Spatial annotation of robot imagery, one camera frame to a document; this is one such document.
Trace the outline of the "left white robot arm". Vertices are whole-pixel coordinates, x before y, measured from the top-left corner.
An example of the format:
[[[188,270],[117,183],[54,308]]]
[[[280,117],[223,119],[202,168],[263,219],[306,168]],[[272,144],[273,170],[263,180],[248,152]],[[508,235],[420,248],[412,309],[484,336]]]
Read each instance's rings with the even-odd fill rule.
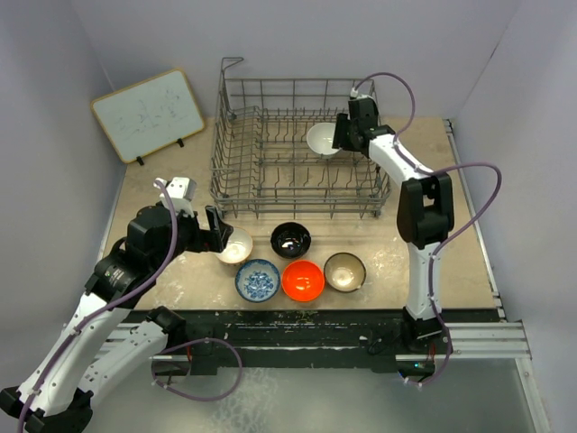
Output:
[[[154,287],[180,254],[221,253],[234,229],[215,207],[206,207],[209,227],[197,212],[157,203],[140,209],[109,255],[87,281],[70,322],[34,373],[1,391],[1,409],[20,432],[81,432],[98,398],[140,361],[163,351],[175,354],[186,341],[186,321],[166,307],[147,314],[134,336],[103,357],[96,354],[110,333]]]

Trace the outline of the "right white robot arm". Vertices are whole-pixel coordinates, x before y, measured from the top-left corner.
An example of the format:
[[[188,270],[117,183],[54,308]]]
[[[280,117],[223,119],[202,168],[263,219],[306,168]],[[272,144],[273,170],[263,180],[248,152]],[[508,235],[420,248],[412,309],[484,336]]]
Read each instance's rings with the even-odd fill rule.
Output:
[[[397,229],[409,252],[409,292],[401,343],[421,353],[443,333],[438,295],[438,248],[454,228],[453,183],[422,165],[387,125],[372,97],[353,94],[336,120],[333,147],[359,152],[385,170],[399,187]]]

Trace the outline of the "white ceramic bowl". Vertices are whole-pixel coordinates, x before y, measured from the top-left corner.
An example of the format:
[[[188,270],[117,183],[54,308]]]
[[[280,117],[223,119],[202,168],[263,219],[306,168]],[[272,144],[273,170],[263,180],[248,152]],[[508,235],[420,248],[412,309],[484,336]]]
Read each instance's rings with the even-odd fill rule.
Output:
[[[331,158],[339,152],[333,147],[335,124],[319,123],[307,131],[307,146],[321,158]]]

